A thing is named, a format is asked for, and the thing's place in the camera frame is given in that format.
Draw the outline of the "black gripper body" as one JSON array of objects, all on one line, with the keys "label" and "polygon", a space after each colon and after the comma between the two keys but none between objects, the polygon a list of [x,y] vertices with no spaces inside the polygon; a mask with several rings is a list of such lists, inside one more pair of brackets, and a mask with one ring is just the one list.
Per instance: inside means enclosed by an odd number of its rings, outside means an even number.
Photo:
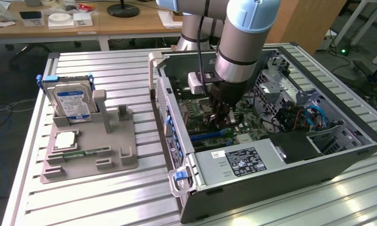
[{"label": "black gripper body", "polygon": [[211,106],[215,113],[228,113],[235,110],[246,93],[247,82],[232,83],[220,81],[211,88]]}]

